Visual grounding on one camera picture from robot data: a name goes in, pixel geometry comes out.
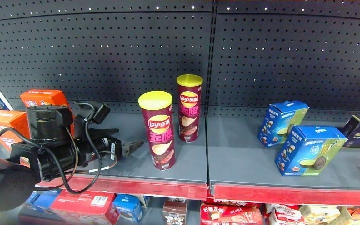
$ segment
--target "store shelf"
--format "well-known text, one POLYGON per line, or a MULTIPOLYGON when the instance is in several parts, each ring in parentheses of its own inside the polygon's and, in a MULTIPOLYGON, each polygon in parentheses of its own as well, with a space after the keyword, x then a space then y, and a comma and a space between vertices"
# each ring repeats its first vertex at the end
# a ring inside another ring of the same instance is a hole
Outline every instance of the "store shelf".
POLYGON ((341 149, 317 177, 284 177, 274 163, 281 146, 265 148, 256 137, 261 123, 261 118, 207 118, 210 185, 216 199, 360 205, 360 149, 341 149))
MULTIPOLYGON (((177 117, 174 117, 177 128, 177 117)), ((116 138, 126 141, 144 140, 142 147, 117 165, 101 172, 100 178, 90 190, 110 191, 124 194, 143 194, 204 200, 207 190, 205 121, 200 122, 200 137, 192 143, 181 141, 176 135, 175 151, 177 162, 167 171, 157 170, 151 160, 143 116, 141 114, 110 113, 105 121, 95 128, 118 128, 116 138)), ((104 159, 104 165, 111 164, 104 159)), ((72 188, 82 189, 93 175, 76 175, 69 182, 72 188)), ((41 182, 52 187, 61 184, 61 179, 41 182)))
MULTIPOLYGON (((165 198, 151 198, 148 209, 144 211, 144 215, 140 221, 140 225, 157 225, 165 224, 162 208, 165 203, 165 198)), ((189 201, 187 207, 187 225, 199 225, 200 224, 200 201, 189 201)), ((134 222, 120 218, 117 225, 134 225, 134 222)))

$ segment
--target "chip canister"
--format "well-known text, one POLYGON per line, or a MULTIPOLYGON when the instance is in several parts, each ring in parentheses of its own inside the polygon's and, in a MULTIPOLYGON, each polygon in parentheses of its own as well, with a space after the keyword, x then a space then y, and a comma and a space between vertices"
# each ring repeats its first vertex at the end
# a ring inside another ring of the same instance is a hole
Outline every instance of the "chip canister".
POLYGON ((138 98, 152 162, 159 170, 168 170, 176 162, 172 102, 172 95, 165 91, 150 91, 138 98))
POLYGON ((182 141, 193 142, 198 138, 203 79, 194 74, 183 74, 176 81, 179 95, 179 136, 182 141))

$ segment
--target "red shelf edge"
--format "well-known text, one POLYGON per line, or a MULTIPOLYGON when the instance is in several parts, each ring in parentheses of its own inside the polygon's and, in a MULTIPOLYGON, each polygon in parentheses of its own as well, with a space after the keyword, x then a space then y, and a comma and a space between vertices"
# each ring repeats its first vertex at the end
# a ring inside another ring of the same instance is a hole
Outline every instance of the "red shelf edge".
MULTIPOLYGON (((75 175, 69 185, 74 190, 81 190, 86 187, 93 176, 75 175)), ((62 184, 61 178, 56 178, 50 182, 41 181, 37 185, 54 187, 62 184)), ((121 177, 100 177, 95 184, 89 189, 90 191, 107 191, 131 195, 150 195, 160 197, 186 198, 195 200, 206 200, 206 183, 197 182, 176 182, 176 181, 159 181, 150 179, 134 179, 121 177)))
POLYGON ((214 184, 215 200, 250 201, 288 205, 356 205, 360 190, 267 187, 214 184))

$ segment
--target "yellow lid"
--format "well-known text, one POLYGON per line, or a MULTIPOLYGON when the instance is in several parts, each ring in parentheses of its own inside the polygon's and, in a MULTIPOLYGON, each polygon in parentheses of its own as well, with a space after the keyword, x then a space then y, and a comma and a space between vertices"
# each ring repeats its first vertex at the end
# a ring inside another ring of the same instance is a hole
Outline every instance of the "yellow lid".
POLYGON ((176 81, 184 87, 195 87, 203 83, 203 78, 194 74, 183 74, 178 76, 176 81))
POLYGON ((138 104, 146 110, 160 110, 171 105, 172 95, 166 91, 149 91, 138 98, 138 104))

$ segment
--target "gray shelf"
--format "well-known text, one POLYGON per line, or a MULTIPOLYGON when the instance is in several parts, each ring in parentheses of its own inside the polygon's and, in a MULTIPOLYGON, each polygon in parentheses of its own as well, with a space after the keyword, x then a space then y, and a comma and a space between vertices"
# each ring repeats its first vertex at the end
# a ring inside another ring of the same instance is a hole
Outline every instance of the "gray shelf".
MULTIPOLYGON (((160 225, 165 224, 162 215, 162 208, 166 198, 152 197, 148 209, 144 211, 144 215, 140 221, 140 225, 160 225)), ((187 225, 200 224, 200 201, 189 200, 187 207, 187 225)), ((117 225, 134 225, 136 223, 129 220, 119 218, 117 225)))
MULTIPOLYGON (((231 183, 292 188, 360 189, 360 149, 342 148, 317 177, 282 176, 274 158, 281 145, 265 148, 257 139, 262 118, 208 117, 210 184, 231 183)), ((302 125, 345 122, 304 121, 302 125)))
MULTIPOLYGON (((207 183, 204 118, 200 119, 199 137, 192 143, 185 143, 178 138, 177 116, 173 117, 173 121, 177 161, 171 169, 160 171, 154 167, 151 159, 143 116, 141 114, 110 113, 101 125, 94 127, 98 129, 118 128, 119 133, 114 136, 122 142, 137 140, 145 142, 129 157, 120 159, 113 168, 102 171, 101 175, 207 183)), ((104 165, 111 163, 110 159, 104 158, 104 165)))

